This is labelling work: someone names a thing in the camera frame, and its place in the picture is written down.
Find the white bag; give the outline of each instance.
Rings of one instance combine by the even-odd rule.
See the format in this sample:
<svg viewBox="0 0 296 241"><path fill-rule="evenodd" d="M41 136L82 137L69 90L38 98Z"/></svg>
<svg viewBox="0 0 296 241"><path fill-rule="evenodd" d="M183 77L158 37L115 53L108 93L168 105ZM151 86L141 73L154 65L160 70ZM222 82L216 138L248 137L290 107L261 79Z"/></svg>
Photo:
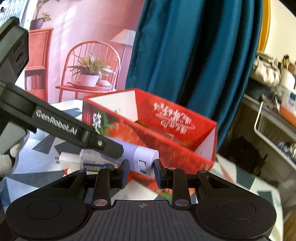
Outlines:
<svg viewBox="0 0 296 241"><path fill-rule="evenodd" d="M277 58L273 58L258 51L256 59L254 60L250 78L269 87L279 86L281 81L281 72L278 68Z"/></svg>

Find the orange container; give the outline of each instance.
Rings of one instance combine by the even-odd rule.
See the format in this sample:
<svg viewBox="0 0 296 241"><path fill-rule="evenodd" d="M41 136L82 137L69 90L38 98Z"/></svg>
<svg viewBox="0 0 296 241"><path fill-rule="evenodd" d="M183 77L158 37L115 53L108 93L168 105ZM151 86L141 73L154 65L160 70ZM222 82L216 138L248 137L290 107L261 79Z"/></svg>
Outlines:
<svg viewBox="0 0 296 241"><path fill-rule="evenodd" d="M279 113L287 122L296 127L296 116L294 116L285 106L280 106Z"/></svg>
<svg viewBox="0 0 296 241"><path fill-rule="evenodd" d="M101 134L158 150L164 167L196 174L214 165L217 123L185 107L128 89L83 98L82 121L94 125L94 115L102 116Z"/></svg>

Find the yellow wall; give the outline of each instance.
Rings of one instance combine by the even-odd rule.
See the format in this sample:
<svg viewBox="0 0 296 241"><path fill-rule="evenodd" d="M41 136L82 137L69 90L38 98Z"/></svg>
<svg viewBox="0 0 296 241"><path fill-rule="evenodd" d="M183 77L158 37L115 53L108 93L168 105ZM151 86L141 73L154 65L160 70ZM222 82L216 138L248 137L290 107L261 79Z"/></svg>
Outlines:
<svg viewBox="0 0 296 241"><path fill-rule="evenodd" d="M270 0L263 0L263 18L261 25L260 38L258 42L258 51L264 52L269 36L270 29L270 18L271 18L271 10L270 10Z"/></svg>
<svg viewBox="0 0 296 241"><path fill-rule="evenodd" d="M289 54L296 60L296 17L279 1L271 2L271 22L265 53L279 60Z"/></svg>

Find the teal fabric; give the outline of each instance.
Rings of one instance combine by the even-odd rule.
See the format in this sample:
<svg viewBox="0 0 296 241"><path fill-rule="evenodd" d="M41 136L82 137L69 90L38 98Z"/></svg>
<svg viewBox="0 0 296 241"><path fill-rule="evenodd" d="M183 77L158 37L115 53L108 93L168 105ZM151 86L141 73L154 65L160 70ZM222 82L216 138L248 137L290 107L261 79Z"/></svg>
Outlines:
<svg viewBox="0 0 296 241"><path fill-rule="evenodd" d="M246 88L263 0L146 0L126 88L176 102L218 123L218 148Z"/></svg>

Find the chair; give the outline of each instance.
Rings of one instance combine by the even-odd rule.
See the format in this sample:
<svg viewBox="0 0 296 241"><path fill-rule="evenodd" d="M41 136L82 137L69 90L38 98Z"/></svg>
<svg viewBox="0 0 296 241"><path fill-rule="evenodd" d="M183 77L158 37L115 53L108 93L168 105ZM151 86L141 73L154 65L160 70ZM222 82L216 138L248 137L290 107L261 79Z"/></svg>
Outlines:
<svg viewBox="0 0 296 241"><path fill-rule="evenodd" d="M75 92L75 99L78 98L78 93L96 94L110 91L92 91L86 89L77 89L73 85L67 84L67 82L77 82L78 75L74 75L68 66L79 65L78 57L87 58L91 53L95 58L104 60L104 63L113 70L113 73L104 74L102 80L107 80L115 91L118 84L118 77L120 73L121 60L117 51L110 45L100 41L87 41L80 43L73 47L66 58L66 63L63 70L61 85L56 86L59 91L59 102L62 101L63 92L71 91Z"/></svg>

